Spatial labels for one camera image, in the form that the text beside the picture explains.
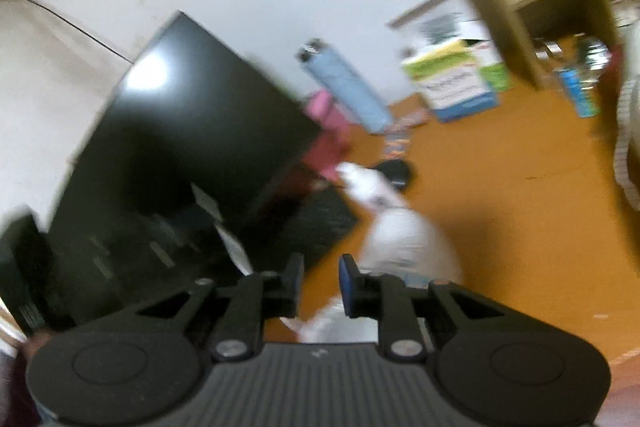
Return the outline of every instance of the orange desk surface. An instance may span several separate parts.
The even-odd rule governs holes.
[[[499,108],[412,131],[406,197],[449,235],[466,286],[615,359],[640,347],[640,218],[613,180],[610,112],[580,120],[561,93],[515,84]],[[372,165],[382,146],[356,127],[349,159]],[[338,293],[340,254],[359,252],[370,218],[354,210],[354,232],[306,274],[303,319]],[[277,320],[265,335],[294,340]]]

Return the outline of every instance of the white bottle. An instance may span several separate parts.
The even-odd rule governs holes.
[[[409,206],[382,172],[349,162],[342,162],[336,171],[345,182],[349,197],[374,214]]]

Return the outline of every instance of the cable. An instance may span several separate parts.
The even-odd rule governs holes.
[[[116,50],[114,50],[113,48],[108,47],[104,42],[100,42],[98,39],[96,39],[93,35],[87,33],[86,31],[84,31],[82,28],[80,28],[79,26],[73,24],[71,21],[65,19],[62,15],[60,15],[59,13],[54,12],[51,8],[47,8],[46,6],[44,6],[43,4],[40,4],[37,1],[34,0],[23,0],[23,1],[27,1],[30,4],[33,4],[34,6],[37,6],[38,8],[42,8],[44,11],[47,11],[49,13],[51,13],[52,15],[55,15],[58,19],[60,19],[61,21],[67,23],[69,26],[75,28],[76,30],[78,30],[79,32],[81,32],[82,34],[86,35],[87,37],[89,37],[92,41],[96,42],[97,44],[100,44],[103,48],[105,48],[106,50],[110,51],[111,53],[113,53],[114,55],[117,55],[118,57],[120,57],[122,60],[127,61],[129,64],[133,64],[133,61],[129,60],[127,57],[120,55]]]

